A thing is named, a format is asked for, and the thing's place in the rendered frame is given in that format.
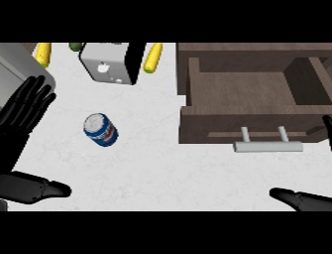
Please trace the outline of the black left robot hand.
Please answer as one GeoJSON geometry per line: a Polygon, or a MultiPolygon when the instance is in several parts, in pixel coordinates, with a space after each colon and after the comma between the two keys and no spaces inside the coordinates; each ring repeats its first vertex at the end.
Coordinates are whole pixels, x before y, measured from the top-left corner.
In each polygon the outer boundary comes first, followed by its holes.
{"type": "Polygon", "coordinates": [[[72,193],[66,184],[13,170],[30,134],[56,99],[44,81],[43,75],[30,76],[0,110],[0,198],[24,204],[72,193]]]}

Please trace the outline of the blue can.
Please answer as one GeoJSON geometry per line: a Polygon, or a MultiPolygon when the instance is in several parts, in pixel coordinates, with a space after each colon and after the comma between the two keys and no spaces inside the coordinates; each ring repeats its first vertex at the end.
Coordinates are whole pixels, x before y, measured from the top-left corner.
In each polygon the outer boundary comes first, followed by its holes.
{"type": "Polygon", "coordinates": [[[102,113],[93,113],[87,117],[83,132],[100,147],[109,147],[118,138],[117,128],[102,113]]]}

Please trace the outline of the brown wooden drawer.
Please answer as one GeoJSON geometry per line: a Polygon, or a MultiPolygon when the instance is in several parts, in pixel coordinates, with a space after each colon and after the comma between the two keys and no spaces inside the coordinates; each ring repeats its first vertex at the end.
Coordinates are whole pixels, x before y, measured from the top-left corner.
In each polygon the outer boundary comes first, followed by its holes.
{"type": "Polygon", "coordinates": [[[189,59],[180,143],[232,144],[244,129],[254,141],[276,141],[279,128],[289,140],[317,143],[331,112],[332,80],[317,58],[297,58],[272,72],[204,72],[189,59]]]}

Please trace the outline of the pale grey appliance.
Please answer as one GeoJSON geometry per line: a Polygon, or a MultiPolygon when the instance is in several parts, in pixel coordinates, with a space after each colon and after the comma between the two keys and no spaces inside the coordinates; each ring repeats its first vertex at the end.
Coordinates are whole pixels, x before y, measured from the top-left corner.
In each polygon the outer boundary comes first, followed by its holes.
{"type": "Polygon", "coordinates": [[[30,76],[43,75],[56,88],[55,78],[19,43],[0,43],[0,106],[30,76]]]}

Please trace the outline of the yellow corn cob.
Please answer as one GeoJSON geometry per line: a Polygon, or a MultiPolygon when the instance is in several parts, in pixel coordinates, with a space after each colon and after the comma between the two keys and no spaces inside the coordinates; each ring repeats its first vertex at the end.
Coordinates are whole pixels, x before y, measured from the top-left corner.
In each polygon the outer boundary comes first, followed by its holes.
{"type": "Polygon", "coordinates": [[[35,60],[43,67],[49,67],[52,58],[52,44],[40,43],[37,46],[35,60]]]}
{"type": "Polygon", "coordinates": [[[162,53],[162,44],[155,43],[151,47],[151,50],[148,52],[148,57],[146,57],[146,60],[143,63],[143,71],[146,73],[155,72],[158,62],[159,62],[161,53],[162,53]]]}

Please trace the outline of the silver toaster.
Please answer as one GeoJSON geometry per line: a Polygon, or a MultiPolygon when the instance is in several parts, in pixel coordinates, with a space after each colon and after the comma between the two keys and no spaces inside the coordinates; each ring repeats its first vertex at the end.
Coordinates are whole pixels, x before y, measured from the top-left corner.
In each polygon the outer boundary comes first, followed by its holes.
{"type": "Polygon", "coordinates": [[[80,61],[97,82],[133,85],[137,80],[145,43],[86,43],[80,61]]]}

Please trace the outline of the brown wooden cabinet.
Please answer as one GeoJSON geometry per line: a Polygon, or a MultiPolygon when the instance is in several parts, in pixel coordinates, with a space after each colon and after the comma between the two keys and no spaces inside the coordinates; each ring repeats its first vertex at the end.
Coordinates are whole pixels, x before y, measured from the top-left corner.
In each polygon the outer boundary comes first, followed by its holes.
{"type": "Polygon", "coordinates": [[[196,103],[190,87],[202,81],[230,90],[224,105],[332,105],[332,43],[179,43],[177,93],[196,103]]]}

